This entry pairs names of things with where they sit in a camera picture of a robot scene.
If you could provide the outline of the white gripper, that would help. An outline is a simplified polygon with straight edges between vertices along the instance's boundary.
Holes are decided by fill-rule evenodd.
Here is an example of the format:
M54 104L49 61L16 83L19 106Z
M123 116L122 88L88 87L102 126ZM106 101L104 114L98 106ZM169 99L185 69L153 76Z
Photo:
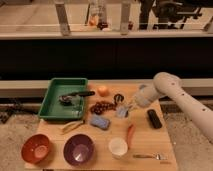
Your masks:
M161 93L155 88L153 84L146 85L143 90L137 90L130 102L128 107L130 110L134 110L138 107L146 108L149 107L154 101L161 97Z

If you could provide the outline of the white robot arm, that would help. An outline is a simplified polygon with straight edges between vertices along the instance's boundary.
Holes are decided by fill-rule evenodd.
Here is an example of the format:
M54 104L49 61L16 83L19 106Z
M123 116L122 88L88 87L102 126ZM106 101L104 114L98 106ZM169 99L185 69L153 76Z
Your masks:
M151 84L145 85L133 94L129 105L146 108L165 96L172 99L213 143L213 110L189 95L182 88L181 79L176 75L167 72L157 73Z

